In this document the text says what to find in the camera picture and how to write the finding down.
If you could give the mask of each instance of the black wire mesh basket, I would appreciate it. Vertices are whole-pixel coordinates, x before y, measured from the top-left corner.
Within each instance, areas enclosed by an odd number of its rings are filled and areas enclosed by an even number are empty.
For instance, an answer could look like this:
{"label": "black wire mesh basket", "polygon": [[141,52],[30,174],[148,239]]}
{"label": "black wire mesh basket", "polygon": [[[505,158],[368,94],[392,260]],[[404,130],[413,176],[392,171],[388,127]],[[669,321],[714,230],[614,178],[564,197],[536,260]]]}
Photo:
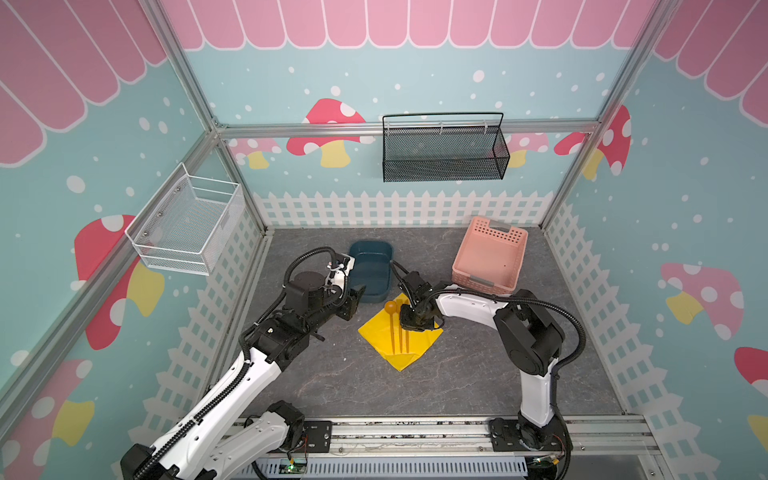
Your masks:
{"label": "black wire mesh basket", "polygon": [[509,163],[503,113],[384,115],[385,182],[501,180]]}

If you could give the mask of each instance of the wire basket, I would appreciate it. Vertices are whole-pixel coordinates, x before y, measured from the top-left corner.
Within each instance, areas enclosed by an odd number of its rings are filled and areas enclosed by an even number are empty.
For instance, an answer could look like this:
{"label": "wire basket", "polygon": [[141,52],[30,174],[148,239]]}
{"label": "wire basket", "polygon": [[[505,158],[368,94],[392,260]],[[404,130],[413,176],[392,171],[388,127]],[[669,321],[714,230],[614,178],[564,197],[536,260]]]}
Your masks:
{"label": "wire basket", "polygon": [[210,275],[244,210],[239,184],[179,164],[125,234],[150,268]]}
{"label": "wire basket", "polygon": [[509,163],[503,118],[498,112],[384,115],[384,181],[501,180]]}

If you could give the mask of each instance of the dark blue container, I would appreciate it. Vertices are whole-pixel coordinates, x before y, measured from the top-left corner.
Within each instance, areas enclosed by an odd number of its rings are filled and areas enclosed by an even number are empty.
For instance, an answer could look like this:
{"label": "dark blue container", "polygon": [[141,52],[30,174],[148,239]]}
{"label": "dark blue container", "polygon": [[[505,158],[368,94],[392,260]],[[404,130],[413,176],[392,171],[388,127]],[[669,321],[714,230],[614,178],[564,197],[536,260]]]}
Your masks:
{"label": "dark blue container", "polygon": [[389,261],[393,254],[392,245],[378,240],[361,240],[349,248],[349,255],[355,258],[355,266],[349,274],[349,285],[366,286],[360,302],[381,303],[386,300],[392,280]]}

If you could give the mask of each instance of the pink plastic basket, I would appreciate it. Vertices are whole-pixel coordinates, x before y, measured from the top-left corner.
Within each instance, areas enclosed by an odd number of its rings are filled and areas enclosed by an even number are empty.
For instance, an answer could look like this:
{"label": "pink plastic basket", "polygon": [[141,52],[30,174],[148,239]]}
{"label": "pink plastic basket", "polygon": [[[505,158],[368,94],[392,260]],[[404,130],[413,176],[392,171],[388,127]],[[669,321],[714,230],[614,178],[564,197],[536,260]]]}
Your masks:
{"label": "pink plastic basket", "polygon": [[514,292],[527,241],[521,228],[473,218],[453,262],[453,282],[496,295]]}

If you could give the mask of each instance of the basket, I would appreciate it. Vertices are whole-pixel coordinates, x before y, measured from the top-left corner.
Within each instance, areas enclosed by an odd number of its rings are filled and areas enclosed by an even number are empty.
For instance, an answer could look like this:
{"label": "basket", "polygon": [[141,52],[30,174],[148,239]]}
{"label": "basket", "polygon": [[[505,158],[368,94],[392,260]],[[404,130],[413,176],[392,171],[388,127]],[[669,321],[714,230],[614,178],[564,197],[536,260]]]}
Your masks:
{"label": "basket", "polygon": [[453,283],[495,295],[514,292],[527,241],[526,230],[473,218],[453,262]]}
{"label": "basket", "polygon": [[239,184],[179,164],[125,234],[149,268],[210,275],[244,210]]}
{"label": "basket", "polygon": [[[417,115],[429,121],[414,121]],[[501,180],[509,163],[503,118],[498,112],[384,115],[384,181]]]}

